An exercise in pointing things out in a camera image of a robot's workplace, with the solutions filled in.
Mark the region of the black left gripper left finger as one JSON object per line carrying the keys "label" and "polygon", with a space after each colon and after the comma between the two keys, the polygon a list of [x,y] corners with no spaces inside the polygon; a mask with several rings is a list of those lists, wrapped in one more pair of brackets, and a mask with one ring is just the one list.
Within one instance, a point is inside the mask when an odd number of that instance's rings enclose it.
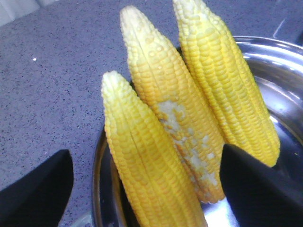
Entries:
{"label": "black left gripper left finger", "polygon": [[56,227],[73,188],[70,151],[62,149],[0,192],[2,227]]}

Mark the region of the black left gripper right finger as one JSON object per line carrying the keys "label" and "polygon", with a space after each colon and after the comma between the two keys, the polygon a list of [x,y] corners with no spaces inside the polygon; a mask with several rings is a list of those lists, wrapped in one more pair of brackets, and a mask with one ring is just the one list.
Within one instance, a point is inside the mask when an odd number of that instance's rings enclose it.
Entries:
{"label": "black left gripper right finger", "polygon": [[223,147],[220,180],[241,227],[301,227],[303,185],[241,148]]}

